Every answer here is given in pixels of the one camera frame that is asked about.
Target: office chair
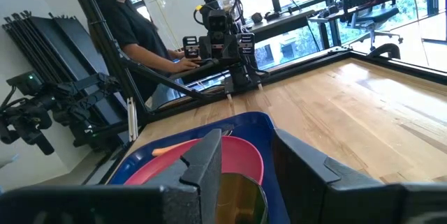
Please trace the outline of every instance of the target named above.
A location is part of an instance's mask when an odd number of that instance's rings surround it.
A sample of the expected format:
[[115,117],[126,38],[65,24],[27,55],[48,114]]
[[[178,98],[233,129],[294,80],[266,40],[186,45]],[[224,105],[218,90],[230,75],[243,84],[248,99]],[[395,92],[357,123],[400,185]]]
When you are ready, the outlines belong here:
[[389,31],[376,31],[376,29],[378,29],[382,24],[398,13],[399,8],[385,8],[385,4],[382,4],[381,8],[378,10],[369,8],[368,10],[362,10],[354,13],[352,20],[348,23],[348,25],[351,29],[366,29],[367,33],[351,41],[349,45],[356,42],[363,43],[364,39],[371,38],[370,50],[373,51],[376,49],[374,47],[376,36],[389,36],[390,38],[393,36],[399,36],[399,43],[402,43],[404,39],[399,34],[391,33]]

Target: blue plastic tray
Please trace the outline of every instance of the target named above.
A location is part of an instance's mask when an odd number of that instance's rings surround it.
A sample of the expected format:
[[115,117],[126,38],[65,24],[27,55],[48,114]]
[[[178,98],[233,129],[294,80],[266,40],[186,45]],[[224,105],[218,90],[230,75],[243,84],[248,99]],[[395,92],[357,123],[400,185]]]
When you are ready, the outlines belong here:
[[290,223],[274,172],[271,148],[274,135],[273,123],[269,116],[262,112],[240,114],[146,144],[123,161],[109,184],[124,184],[133,173],[154,158],[152,156],[154,149],[202,138],[212,129],[222,128],[226,130],[229,126],[233,128],[232,136],[240,137],[252,143],[263,157],[264,179],[262,187],[268,201],[269,223]]

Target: black pole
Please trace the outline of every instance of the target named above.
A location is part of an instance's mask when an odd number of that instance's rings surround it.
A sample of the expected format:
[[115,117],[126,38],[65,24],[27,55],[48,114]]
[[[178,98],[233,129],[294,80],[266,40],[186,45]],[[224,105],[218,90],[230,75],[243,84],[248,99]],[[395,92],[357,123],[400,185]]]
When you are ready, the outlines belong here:
[[145,106],[145,102],[141,98],[135,83],[131,77],[128,68],[123,68],[120,59],[122,58],[119,46],[113,38],[110,30],[105,23],[95,0],[78,0],[89,24],[91,25],[91,33],[95,33],[98,38],[98,46],[104,57],[105,64],[110,74],[116,77],[122,87],[122,95],[125,98],[134,98],[137,105],[138,120],[146,121],[149,111]]

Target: black t-shirt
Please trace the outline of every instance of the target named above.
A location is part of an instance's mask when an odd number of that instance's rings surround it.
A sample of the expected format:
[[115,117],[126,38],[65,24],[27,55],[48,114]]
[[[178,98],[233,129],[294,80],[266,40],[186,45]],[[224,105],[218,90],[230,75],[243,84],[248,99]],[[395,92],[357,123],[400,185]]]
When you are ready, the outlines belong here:
[[[115,0],[98,0],[98,6],[121,48],[130,44],[138,44],[160,57],[170,58],[156,27],[140,14],[129,0],[126,3]],[[169,75],[162,70],[153,70],[166,77]],[[132,70],[131,74],[142,98],[147,100],[152,96],[158,84]]]

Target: wooden table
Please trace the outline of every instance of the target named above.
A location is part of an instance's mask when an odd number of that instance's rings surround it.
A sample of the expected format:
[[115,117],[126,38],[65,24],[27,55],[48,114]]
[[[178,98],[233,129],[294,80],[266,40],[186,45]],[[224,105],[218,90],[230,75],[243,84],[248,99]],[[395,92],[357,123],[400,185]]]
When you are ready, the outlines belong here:
[[447,87],[355,59],[149,124],[148,142],[250,111],[390,183],[447,181]]

